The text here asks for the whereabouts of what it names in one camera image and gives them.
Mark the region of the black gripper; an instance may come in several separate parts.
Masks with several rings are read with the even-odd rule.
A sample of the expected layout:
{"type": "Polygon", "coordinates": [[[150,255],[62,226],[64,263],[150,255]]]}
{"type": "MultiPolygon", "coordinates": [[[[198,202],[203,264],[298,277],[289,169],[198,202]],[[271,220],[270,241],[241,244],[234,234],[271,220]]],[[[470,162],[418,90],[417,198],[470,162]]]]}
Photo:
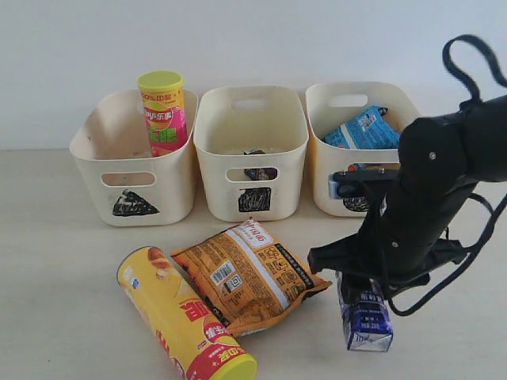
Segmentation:
{"type": "Polygon", "coordinates": [[[419,185],[398,174],[379,198],[365,198],[368,213],[357,234],[310,249],[311,273],[342,272],[340,295],[348,305],[384,305],[384,297],[426,285],[434,269],[463,261],[463,246],[441,234],[477,183],[461,177],[419,185]]]}

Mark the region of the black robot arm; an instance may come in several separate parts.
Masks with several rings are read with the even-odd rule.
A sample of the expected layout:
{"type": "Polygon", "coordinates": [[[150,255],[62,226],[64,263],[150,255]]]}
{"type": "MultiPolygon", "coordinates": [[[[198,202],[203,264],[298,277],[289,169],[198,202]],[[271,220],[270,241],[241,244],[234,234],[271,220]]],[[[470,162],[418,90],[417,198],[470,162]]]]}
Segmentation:
{"type": "Polygon", "coordinates": [[[401,134],[398,157],[398,169],[333,175],[342,196],[368,201],[368,213],[357,233],[311,249],[307,259],[314,273],[346,275],[346,298],[367,279],[393,297],[426,285],[437,268],[465,269],[473,261],[499,211],[473,246],[442,234],[479,183],[506,179],[506,99],[469,101],[452,114],[417,118],[401,134]]]}

